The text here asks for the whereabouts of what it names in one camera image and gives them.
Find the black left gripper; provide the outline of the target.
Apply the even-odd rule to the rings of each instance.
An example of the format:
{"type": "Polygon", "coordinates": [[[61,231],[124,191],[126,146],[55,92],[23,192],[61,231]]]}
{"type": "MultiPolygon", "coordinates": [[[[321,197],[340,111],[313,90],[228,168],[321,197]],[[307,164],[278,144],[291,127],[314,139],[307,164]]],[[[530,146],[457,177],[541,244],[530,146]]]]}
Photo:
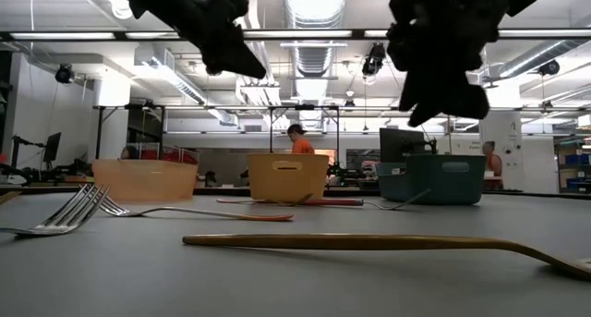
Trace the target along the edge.
{"type": "Polygon", "coordinates": [[[205,54],[206,63],[217,65],[221,71],[262,79],[267,70],[253,54],[235,20],[240,14],[215,11],[193,11],[177,18],[177,28],[205,54]]]}

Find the small black monitor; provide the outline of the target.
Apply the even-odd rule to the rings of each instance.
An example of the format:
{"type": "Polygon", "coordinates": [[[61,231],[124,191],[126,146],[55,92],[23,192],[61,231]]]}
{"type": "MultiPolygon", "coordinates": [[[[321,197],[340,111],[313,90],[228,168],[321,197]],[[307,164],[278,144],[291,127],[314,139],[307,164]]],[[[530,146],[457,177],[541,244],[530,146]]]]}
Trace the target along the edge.
{"type": "Polygon", "coordinates": [[[60,132],[52,134],[47,138],[47,141],[46,141],[45,147],[44,147],[44,155],[42,158],[42,160],[45,163],[51,163],[56,159],[60,140],[61,140],[61,133],[60,132]]]}

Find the teal plastic bin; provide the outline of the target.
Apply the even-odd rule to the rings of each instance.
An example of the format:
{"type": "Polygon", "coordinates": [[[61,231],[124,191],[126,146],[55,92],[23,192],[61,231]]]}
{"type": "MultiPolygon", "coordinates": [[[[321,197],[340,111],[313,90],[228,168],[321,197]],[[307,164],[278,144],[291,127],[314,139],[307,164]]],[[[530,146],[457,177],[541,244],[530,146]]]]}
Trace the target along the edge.
{"type": "Polygon", "coordinates": [[[376,166],[380,196],[424,205],[473,205],[480,201],[484,155],[417,154],[376,166]]]}

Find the yellow plastic bin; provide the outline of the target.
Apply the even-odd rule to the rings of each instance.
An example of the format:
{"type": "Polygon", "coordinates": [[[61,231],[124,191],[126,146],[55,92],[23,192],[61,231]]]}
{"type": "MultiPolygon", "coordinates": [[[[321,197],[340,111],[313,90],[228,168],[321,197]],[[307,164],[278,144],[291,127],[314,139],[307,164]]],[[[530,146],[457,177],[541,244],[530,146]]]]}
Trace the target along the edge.
{"type": "Polygon", "coordinates": [[[252,153],[247,155],[250,197],[295,202],[323,197],[329,156],[324,154],[252,153]]]}

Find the translucent orange plastic bin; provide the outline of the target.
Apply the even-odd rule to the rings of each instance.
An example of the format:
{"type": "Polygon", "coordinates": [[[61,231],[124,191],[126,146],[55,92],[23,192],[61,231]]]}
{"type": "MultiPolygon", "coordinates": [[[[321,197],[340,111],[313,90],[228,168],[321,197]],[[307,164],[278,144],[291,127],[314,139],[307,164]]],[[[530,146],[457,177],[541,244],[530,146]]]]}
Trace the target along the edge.
{"type": "Polygon", "coordinates": [[[95,184],[109,187],[116,202],[189,200],[198,177],[197,165],[164,160],[95,160],[95,184]]]}

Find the black background rig frame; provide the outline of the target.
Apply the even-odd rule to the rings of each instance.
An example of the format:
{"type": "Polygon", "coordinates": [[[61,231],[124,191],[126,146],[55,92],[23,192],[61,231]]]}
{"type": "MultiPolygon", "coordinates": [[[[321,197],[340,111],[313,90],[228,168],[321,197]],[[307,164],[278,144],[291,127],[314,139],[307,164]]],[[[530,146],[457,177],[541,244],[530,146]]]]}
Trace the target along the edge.
{"type": "Polygon", "coordinates": [[[96,128],[96,146],[95,146],[95,158],[98,159],[100,157],[101,151],[101,142],[102,142],[102,134],[103,134],[103,123],[112,116],[117,110],[130,110],[130,109],[141,109],[141,110],[151,110],[156,109],[161,112],[161,127],[160,127],[160,140],[159,140],[159,147],[160,149],[163,148],[163,135],[164,134],[247,134],[247,131],[244,131],[241,128],[237,128],[236,131],[168,131],[167,123],[168,123],[168,114],[170,111],[209,111],[209,110],[234,110],[234,111],[248,111],[248,110],[267,110],[269,112],[271,118],[271,124],[269,127],[269,151],[273,152],[273,113],[275,111],[282,111],[284,114],[289,110],[294,111],[322,111],[326,116],[329,116],[329,111],[333,111],[335,113],[335,117],[332,117],[332,121],[336,125],[336,153],[334,162],[338,164],[340,162],[340,111],[341,107],[338,105],[313,105],[313,104],[294,104],[294,105],[259,105],[259,106],[245,106],[245,105],[162,105],[162,104],[154,104],[154,105],[139,105],[139,104],[126,104],[122,106],[103,106],[103,105],[95,105],[93,109],[99,111],[98,114],[98,123],[96,128]]]}

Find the black monitor on stand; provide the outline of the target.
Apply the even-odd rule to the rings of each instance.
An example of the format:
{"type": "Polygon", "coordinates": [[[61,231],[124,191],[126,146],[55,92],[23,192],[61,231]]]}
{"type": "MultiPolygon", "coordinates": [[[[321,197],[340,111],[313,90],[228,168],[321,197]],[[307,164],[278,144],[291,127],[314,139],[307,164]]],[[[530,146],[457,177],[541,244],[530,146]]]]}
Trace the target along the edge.
{"type": "Polygon", "coordinates": [[[415,154],[436,154],[437,142],[426,137],[424,132],[398,128],[380,129],[380,161],[403,163],[415,154]]]}

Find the black table frame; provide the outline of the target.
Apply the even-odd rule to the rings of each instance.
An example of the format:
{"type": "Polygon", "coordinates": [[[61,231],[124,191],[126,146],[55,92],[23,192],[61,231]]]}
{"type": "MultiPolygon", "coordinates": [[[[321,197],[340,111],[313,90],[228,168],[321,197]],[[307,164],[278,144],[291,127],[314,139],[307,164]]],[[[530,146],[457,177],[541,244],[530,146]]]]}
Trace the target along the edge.
{"type": "MultiPolygon", "coordinates": [[[[73,193],[78,190],[77,186],[39,186],[39,187],[21,187],[16,185],[0,186],[0,194],[11,191],[19,191],[24,195],[47,194],[47,193],[73,193]]],[[[231,196],[231,197],[249,197],[250,191],[242,188],[221,189],[221,188],[203,188],[194,189],[194,195],[206,196],[231,196]]],[[[326,189],[324,191],[325,197],[330,198],[353,198],[353,197],[379,197],[380,193],[377,190],[360,190],[360,189],[326,189]]],[[[546,194],[546,193],[529,193],[529,192],[515,192],[505,190],[484,191],[485,195],[501,195],[501,196],[515,196],[515,197],[536,197],[536,198],[561,198],[567,200],[583,200],[591,201],[591,194],[575,194],[575,193],[560,193],[560,194],[546,194]]]]}

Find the orange-handled silver fork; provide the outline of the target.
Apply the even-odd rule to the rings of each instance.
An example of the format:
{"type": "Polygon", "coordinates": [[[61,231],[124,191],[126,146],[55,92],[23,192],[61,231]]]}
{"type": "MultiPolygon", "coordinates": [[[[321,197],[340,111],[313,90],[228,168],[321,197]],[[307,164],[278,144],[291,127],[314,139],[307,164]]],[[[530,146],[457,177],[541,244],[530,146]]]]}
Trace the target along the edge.
{"type": "Polygon", "coordinates": [[[29,229],[0,227],[1,234],[19,237],[61,236],[86,225],[108,197],[110,186],[84,185],[46,220],[29,229]]]}
{"type": "Polygon", "coordinates": [[[151,208],[148,210],[134,212],[130,211],[122,206],[118,205],[114,201],[107,200],[104,201],[101,206],[101,210],[105,213],[110,214],[114,217],[144,217],[150,213],[158,213],[158,212],[174,212],[174,213],[191,213],[191,214],[199,214],[199,215],[208,215],[208,216],[217,216],[222,218],[229,218],[235,220],[243,220],[243,221],[267,221],[267,222],[286,222],[293,219],[292,214],[279,214],[279,215],[253,215],[253,214],[240,214],[240,213],[221,213],[221,212],[214,212],[214,211],[204,211],[204,210],[197,210],[197,209],[188,209],[188,208],[177,208],[177,207],[157,207],[151,208]]]}
{"type": "Polygon", "coordinates": [[[272,205],[278,205],[278,206],[283,206],[283,207],[296,207],[298,205],[305,204],[307,201],[310,200],[311,197],[312,197],[312,194],[309,193],[297,201],[274,201],[274,200],[253,200],[253,199],[241,200],[241,201],[217,199],[216,201],[218,203],[227,203],[227,204],[272,204],[272,205]]]}

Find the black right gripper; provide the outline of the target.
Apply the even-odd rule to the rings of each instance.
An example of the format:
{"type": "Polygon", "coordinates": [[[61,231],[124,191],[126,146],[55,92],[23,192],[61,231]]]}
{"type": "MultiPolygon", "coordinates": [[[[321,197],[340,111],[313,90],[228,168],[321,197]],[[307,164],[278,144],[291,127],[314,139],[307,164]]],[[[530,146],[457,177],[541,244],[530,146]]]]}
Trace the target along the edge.
{"type": "Polygon", "coordinates": [[[440,112],[484,118],[485,90],[466,84],[468,71],[482,66],[480,52],[497,39],[497,0],[390,0],[394,22],[387,52],[406,73],[399,110],[418,127],[440,112]],[[438,84],[466,84],[437,100],[438,84]]]}

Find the black overhead light beam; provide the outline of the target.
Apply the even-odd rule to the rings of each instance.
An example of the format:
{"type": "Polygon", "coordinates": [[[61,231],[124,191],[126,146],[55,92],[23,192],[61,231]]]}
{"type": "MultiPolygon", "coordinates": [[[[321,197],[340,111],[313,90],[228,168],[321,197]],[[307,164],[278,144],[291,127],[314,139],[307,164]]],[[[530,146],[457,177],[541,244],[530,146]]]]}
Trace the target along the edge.
{"type": "MultiPolygon", "coordinates": [[[[248,41],[369,41],[385,40],[387,30],[245,30],[248,41]]],[[[500,29],[501,40],[591,40],[591,28],[500,29]]],[[[0,31],[0,42],[184,41],[174,31],[0,31]]]]}

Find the shelf with blue bins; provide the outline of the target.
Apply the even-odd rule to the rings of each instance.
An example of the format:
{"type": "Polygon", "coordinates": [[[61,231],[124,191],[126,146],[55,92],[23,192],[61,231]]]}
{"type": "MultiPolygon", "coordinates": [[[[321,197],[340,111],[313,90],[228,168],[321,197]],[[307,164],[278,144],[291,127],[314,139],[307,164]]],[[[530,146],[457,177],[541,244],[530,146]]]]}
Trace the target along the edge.
{"type": "Polygon", "coordinates": [[[560,193],[591,194],[591,137],[554,141],[560,193]]]}

